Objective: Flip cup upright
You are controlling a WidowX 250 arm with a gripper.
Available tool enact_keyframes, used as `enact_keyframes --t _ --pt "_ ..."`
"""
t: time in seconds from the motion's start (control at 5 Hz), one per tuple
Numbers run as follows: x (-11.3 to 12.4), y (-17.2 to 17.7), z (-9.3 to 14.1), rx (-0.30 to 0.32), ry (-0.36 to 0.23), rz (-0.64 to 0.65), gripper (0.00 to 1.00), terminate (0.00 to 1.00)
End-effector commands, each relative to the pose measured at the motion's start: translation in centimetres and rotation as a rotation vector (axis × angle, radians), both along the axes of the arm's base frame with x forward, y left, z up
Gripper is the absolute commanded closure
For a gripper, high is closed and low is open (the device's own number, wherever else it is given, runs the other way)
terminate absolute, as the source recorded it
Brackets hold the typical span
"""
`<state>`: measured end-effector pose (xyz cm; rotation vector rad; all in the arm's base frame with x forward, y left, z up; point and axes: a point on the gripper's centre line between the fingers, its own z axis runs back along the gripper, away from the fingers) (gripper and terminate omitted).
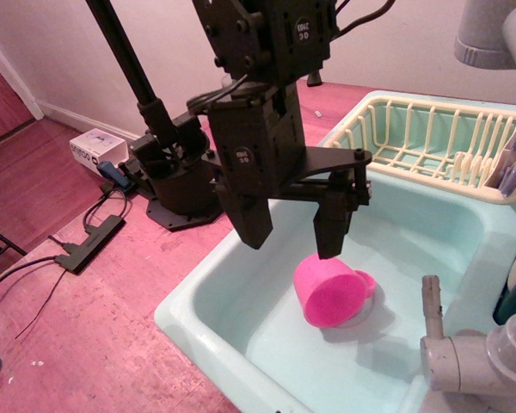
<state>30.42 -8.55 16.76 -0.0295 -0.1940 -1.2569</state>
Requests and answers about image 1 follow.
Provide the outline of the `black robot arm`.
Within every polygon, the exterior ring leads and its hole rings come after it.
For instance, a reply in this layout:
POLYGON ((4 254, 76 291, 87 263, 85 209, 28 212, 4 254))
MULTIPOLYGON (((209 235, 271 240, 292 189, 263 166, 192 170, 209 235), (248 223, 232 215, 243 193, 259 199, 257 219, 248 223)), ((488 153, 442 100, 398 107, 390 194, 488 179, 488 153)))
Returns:
POLYGON ((138 102, 146 133, 123 171, 150 193, 149 216, 171 231, 230 219, 259 249, 270 200, 315 202, 318 255, 341 253, 352 214, 370 199, 364 149, 309 147, 297 80, 319 71, 337 27, 334 1, 197 1, 194 8, 228 82, 171 118, 109 1, 89 9, 138 102))

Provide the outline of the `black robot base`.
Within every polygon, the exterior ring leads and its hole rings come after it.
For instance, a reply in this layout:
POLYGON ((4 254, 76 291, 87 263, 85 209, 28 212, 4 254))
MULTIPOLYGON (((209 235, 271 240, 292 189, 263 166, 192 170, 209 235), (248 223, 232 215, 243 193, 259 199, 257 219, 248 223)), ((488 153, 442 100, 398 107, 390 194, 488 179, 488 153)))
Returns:
POLYGON ((130 157, 120 164, 149 201, 147 217, 171 232, 208 225, 223 213, 211 184, 212 169, 202 160, 210 139, 199 119, 186 112, 173 123, 178 138, 171 150, 147 132, 128 145, 130 157))

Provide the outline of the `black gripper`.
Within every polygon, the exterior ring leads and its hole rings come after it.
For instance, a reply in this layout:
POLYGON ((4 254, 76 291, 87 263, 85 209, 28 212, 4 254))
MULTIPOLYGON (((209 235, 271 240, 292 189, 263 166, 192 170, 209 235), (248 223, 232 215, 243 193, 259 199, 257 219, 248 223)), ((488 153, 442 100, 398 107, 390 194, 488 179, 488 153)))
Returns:
POLYGON ((268 200, 315 201, 317 254, 341 253, 353 213, 370 203, 369 151, 306 146, 295 83, 233 83, 190 99, 187 108, 209 120, 215 192, 245 244, 258 250, 272 232, 268 200))

